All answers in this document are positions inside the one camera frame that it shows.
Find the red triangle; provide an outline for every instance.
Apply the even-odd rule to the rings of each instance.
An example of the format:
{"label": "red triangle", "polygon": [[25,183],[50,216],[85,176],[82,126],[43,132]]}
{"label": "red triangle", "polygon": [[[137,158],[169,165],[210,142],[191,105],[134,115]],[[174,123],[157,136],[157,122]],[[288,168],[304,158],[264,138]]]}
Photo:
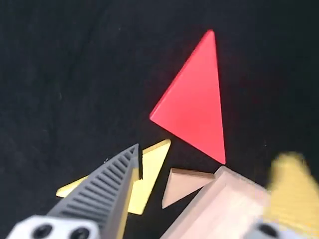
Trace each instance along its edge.
{"label": "red triangle", "polygon": [[206,32],[150,119],[225,164],[215,34]]}

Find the wooden block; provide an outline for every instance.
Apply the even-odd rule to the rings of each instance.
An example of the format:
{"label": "wooden block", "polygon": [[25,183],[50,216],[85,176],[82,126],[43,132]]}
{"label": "wooden block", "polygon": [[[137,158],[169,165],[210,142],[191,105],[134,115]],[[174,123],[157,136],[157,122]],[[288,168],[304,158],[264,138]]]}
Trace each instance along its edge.
{"label": "wooden block", "polygon": [[166,208],[192,192],[195,192],[197,189],[212,182],[213,178],[214,175],[212,173],[171,168],[161,202],[162,208]]}
{"label": "wooden block", "polygon": [[264,219],[318,238],[319,186],[303,157],[296,153],[280,155],[273,162],[272,175],[270,205]]}
{"label": "wooden block", "polygon": [[161,239],[241,239],[268,197],[263,187],[221,166]]}

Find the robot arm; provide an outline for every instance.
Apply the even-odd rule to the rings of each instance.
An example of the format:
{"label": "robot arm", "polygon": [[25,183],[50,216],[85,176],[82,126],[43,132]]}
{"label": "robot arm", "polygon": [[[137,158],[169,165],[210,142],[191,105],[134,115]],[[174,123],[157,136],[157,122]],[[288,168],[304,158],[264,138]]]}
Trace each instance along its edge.
{"label": "robot arm", "polygon": [[97,168],[46,216],[16,224],[7,239],[121,239],[140,162],[136,144]]}

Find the triangular puzzle piece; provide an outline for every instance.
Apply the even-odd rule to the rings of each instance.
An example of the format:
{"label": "triangular puzzle piece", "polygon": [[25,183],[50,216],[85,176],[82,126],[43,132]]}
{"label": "triangular puzzle piece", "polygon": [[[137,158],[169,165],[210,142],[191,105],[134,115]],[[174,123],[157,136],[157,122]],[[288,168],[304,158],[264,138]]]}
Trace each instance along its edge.
{"label": "triangular puzzle piece", "polygon": [[[169,147],[170,140],[166,139],[143,150],[143,179],[135,181],[133,184],[133,190],[128,209],[129,213],[139,215],[143,213],[156,179],[160,173],[160,169],[168,153]],[[62,198],[66,197],[86,178],[87,177],[83,177],[75,182],[59,188],[56,192],[56,196]]]}
{"label": "triangular puzzle piece", "polygon": [[319,186],[302,156],[283,154],[273,163],[270,205],[264,218],[319,237]]}
{"label": "triangular puzzle piece", "polygon": [[162,208],[177,202],[213,181],[214,174],[171,168],[166,184]]}
{"label": "triangular puzzle piece", "polygon": [[203,36],[150,119],[218,162],[226,163],[212,30]]}

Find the beige triangle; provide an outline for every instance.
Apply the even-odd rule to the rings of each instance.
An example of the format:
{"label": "beige triangle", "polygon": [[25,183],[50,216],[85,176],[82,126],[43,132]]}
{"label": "beige triangle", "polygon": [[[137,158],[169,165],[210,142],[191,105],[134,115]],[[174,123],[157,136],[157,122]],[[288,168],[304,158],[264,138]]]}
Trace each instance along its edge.
{"label": "beige triangle", "polygon": [[166,184],[162,208],[177,202],[213,181],[214,174],[171,168]]}

